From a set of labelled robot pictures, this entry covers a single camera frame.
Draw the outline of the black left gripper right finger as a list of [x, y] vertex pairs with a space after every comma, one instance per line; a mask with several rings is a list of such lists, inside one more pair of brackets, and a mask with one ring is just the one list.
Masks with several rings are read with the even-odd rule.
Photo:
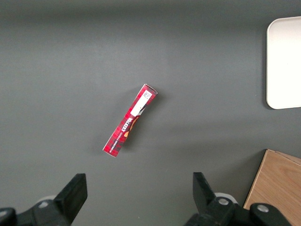
[[193, 199], [198, 213], [186, 226], [289, 226], [287, 218], [274, 206], [254, 203], [249, 210], [226, 195], [217, 196], [201, 172], [193, 173]]

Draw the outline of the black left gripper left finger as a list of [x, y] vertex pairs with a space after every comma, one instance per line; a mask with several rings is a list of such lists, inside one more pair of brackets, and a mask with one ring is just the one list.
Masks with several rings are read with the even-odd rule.
[[76, 174], [54, 197], [45, 197], [22, 213], [0, 209], [2, 226], [70, 226], [87, 199], [85, 173]]

